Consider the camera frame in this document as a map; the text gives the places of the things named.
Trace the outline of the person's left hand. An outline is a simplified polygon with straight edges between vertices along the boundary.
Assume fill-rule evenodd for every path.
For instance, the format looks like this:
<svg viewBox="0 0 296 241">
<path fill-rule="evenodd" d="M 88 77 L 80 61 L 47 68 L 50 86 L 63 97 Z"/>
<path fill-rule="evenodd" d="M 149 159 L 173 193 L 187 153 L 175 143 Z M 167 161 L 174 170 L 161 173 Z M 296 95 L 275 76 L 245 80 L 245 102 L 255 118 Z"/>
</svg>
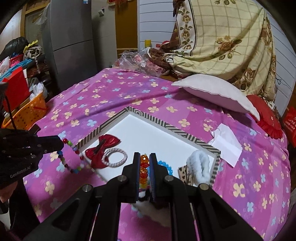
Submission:
<svg viewBox="0 0 296 241">
<path fill-rule="evenodd" d="M 6 202 L 9 200 L 13 192 L 15 191 L 16 187 L 18 185 L 18 182 L 14 182 L 7 187 L 3 188 L 0 190 L 0 200 L 2 203 Z"/>
</svg>

